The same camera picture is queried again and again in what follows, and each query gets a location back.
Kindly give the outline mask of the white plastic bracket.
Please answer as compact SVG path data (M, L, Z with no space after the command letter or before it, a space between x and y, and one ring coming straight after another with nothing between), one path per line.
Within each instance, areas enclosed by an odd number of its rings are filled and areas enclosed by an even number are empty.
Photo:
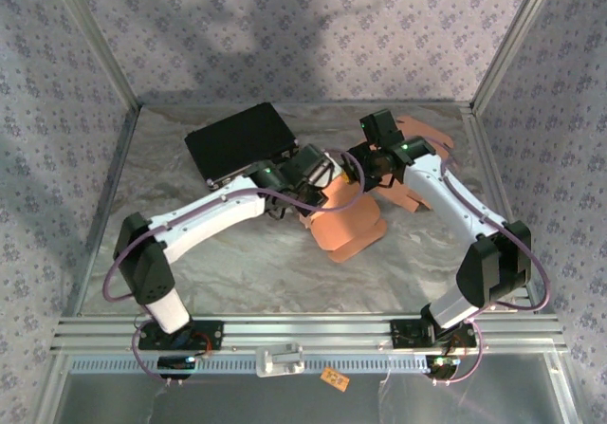
M304 372L304 350L296 342L260 346L255 369L259 378L299 375Z

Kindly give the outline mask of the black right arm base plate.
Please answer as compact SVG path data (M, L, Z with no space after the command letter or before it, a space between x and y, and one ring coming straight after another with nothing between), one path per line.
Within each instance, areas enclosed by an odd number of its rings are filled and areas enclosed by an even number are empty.
M394 348L475 348L477 340L471 323L458 323L441 328L425 319L397 319L390 321Z

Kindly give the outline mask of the small black circuit board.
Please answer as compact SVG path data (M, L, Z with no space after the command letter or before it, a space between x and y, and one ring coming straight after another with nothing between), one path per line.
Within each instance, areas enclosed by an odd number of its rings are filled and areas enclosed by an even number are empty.
M426 376L437 381L452 380L459 368L461 360L455 356L427 356Z
M156 362L156 368L163 379L186 380L196 367L193 356L162 356Z

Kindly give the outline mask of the aluminium side rail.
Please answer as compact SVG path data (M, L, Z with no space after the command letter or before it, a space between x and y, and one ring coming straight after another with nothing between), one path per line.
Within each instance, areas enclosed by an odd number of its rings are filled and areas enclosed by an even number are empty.
M101 195L93 213L91 227L83 245L83 257L67 274L72 282L67 288L62 317L76 317L80 313L140 110L140 105L130 108L124 117L117 145L103 181Z
M475 118L469 106L460 107L462 120L474 159L481 170L485 200L507 221L515 220L484 125Z

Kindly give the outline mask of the aluminium frame post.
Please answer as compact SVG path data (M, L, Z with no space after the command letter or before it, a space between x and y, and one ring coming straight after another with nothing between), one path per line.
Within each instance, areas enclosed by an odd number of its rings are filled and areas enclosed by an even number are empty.
M122 103L129 110L139 110L140 103L137 96L122 72L86 0L63 0L63 2Z
M546 0L522 0L488 69L470 101L471 113L478 117L487 108L524 39L534 25Z

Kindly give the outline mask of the aluminium mounting rail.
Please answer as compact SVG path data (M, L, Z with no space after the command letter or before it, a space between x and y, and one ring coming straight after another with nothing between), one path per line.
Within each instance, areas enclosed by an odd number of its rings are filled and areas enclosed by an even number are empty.
M252 352L262 345L299 343L312 352L375 353L391 342L390 314L225 315L221 349ZM568 350L553 314L489 312L476 319L489 354ZM50 345L53 354L122 354L135 332L130 316L102 315L60 320Z

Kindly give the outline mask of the orange paper tag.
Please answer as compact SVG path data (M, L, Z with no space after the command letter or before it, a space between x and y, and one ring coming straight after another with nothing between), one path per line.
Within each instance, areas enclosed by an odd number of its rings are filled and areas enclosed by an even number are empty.
M321 380L341 392L345 392L347 390L350 382L349 377L329 366L326 366L322 370Z

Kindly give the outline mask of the black briefcase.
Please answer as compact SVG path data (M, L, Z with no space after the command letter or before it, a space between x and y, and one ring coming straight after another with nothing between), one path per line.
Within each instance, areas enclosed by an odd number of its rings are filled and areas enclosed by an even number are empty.
M184 138L196 169L214 191L249 165L279 162L298 148L295 135L269 102L192 131Z

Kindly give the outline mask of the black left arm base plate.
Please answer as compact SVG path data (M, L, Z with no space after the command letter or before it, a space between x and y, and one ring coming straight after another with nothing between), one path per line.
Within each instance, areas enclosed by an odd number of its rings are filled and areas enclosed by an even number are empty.
M143 351L219 350L222 345L224 323L221 321L190 321L172 334L165 333L156 322L145 323L138 341Z

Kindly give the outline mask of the grey metal sheet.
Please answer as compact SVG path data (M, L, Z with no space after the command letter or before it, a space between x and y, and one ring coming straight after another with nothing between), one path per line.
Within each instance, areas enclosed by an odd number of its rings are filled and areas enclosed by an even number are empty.
M164 387L144 375L69 377L53 424L563 424L547 387L481 375L453 386L354 375L343 392L314 375L210 376Z

